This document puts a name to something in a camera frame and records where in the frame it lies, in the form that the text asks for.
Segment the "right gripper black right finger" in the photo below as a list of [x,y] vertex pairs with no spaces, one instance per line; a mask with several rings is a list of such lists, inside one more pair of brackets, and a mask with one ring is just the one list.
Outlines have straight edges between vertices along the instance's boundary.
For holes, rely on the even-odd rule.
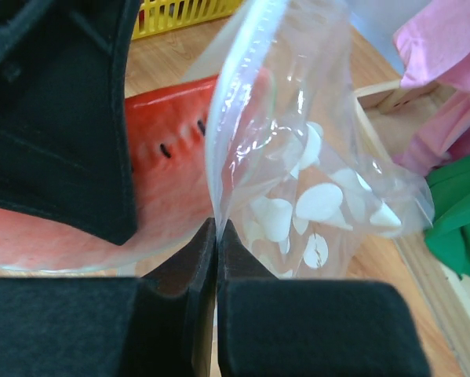
[[279,279],[227,224],[217,246],[224,376],[429,376],[410,309],[376,280]]

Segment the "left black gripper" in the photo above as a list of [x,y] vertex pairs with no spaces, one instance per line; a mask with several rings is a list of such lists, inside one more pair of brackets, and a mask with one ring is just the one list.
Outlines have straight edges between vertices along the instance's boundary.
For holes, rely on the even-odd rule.
[[124,110],[137,1],[0,1],[0,208],[137,230]]

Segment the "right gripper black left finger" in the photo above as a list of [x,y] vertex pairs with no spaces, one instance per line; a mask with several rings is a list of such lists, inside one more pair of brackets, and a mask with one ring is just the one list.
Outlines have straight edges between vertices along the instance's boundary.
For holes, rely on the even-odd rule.
[[0,278],[0,376],[207,376],[215,225],[142,277]]

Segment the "red watermelon slice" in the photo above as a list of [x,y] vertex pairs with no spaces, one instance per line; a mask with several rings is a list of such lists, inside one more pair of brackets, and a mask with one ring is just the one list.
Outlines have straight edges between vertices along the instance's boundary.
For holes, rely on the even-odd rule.
[[124,244],[0,209],[0,268],[68,273],[116,268],[194,234],[213,214],[204,136],[217,80],[210,76],[126,98],[138,229]]

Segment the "clear zip top bag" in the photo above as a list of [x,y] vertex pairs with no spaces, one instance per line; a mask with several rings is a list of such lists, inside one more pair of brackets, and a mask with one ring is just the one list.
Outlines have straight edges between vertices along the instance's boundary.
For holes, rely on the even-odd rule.
[[211,217],[279,277],[340,275],[365,235],[405,236],[434,217],[423,177],[364,150],[350,52],[343,2],[249,1],[182,80],[218,78],[204,136]]

